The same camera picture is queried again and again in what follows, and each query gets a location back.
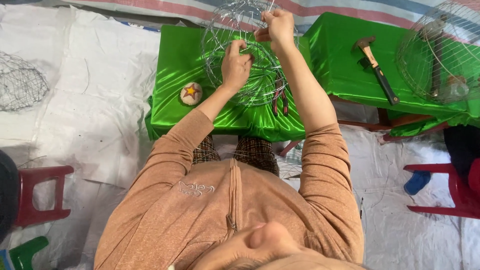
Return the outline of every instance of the brown long-sleeve shirt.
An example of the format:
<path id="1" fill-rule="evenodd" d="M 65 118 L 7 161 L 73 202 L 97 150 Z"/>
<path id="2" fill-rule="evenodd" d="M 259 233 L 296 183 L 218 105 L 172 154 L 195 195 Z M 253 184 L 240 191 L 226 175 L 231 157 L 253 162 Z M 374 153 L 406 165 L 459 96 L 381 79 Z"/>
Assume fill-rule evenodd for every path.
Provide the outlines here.
<path id="1" fill-rule="evenodd" d="M 234 229 L 269 221 L 327 257 L 362 262 L 363 233 L 338 124 L 308 134 L 298 192 L 233 159 L 192 167 L 193 150 L 212 130 L 212 122 L 192 110 L 156 141 L 108 220 L 95 270 L 191 269 Z"/>

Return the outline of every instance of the green plastic stool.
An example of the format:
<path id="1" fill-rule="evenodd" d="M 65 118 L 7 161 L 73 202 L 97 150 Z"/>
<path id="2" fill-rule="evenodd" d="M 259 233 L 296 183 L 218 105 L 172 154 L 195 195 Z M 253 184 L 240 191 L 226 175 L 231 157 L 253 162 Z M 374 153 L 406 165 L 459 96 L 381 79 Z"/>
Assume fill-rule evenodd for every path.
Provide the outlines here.
<path id="1" fill-rule="evenodd" d="M 46 246 L 48 246 L 48 239 L 45 236 L 39 236 L 11 249 L 10 260 L 15 270 L 33 270 L 33 255 Z"/>

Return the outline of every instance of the hammer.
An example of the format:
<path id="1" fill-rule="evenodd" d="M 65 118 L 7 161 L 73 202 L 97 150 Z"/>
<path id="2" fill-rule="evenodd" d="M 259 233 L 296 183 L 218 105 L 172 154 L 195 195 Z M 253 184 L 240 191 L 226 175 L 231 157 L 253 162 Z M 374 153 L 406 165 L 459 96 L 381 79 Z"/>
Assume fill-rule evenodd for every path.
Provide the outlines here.
<path id="1" fill-rule="evenodd" d="M 365 53 L 366 56 L 360 59 L 357 63 L 360 63 L 363 66 L 363 69 L 366 69 L 370 66 L 373 68 L 373 73 L 375 73 L 378 83 L 382 87 L 388 102 L 390 103 L 390 105 L 393 106 L 395 104 L 398 104 L 400 102 L 400 99 L 393 92 L 387 78 L 380 69 L 377 60 L 375 60 L 375 58 L 373 57 L 372 50 L 370 49 L 370 43 L 374 42 L 375 39 L 375 36 L 359 39 L 357 42 L 355 42 L 355 44 L 353 44 L 352 51 L 355 50 L 356 47 L 360 47 L 363 53 Z"/>

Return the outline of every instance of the wire frame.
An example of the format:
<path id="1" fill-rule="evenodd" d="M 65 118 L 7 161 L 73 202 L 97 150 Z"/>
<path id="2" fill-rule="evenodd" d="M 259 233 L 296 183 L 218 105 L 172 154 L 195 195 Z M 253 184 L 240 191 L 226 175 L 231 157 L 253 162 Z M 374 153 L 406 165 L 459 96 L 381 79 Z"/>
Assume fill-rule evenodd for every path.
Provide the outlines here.
<path id="1" fill-rule="evenodd" d="M 22 58 L 0 51 L 0 111 L 18 111 L 41 101 L 47 82 Z"/>
<path id="2" fill-rule="evenodd" d="M 405 34 L 400 74 L 419 97 L 448 103 L 480 98 L 480 1 L 445 1 Z"/>
<path id="3" fill-rule="evenodd" d="M 212 19 L 206 22 L 202 39 L 205 71 L 215 87 L 222 84 L 222 61 L 225 49 L 235 39 L 244 39 L 246 49 L 240 54 L 255 57 L 250 77 L 245 86 L 230 100 L 243 106 L 260 106 L 272 102 L 286 89 L 287 81 L 269 42 L 257 42 L 253 32 L 267 27 L 261 21 L 262 11 L 280 8 L 265 0 L 228 1 L 216 8 Z M 298 32 L 294 29 L 298 47 Z"/>

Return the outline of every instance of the zipper pull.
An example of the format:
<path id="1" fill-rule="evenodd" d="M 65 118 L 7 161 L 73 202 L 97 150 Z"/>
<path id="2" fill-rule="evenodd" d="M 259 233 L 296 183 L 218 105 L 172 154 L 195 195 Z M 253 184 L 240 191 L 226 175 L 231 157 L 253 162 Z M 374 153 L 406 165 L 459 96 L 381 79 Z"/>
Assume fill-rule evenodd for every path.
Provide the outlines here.
<path id="1" fill-rule="evenodd" d="M 233 218 L 232 218 L 232 215 L 230 213 L 228 213 L 227 215 L 227 222 L 229 223 L 230 227 L 233 229 L 233 234 L 235 234 L 238 229 L 237 229 L 237 225 L 235 224 L 235 222 L 233 222 Z"/>

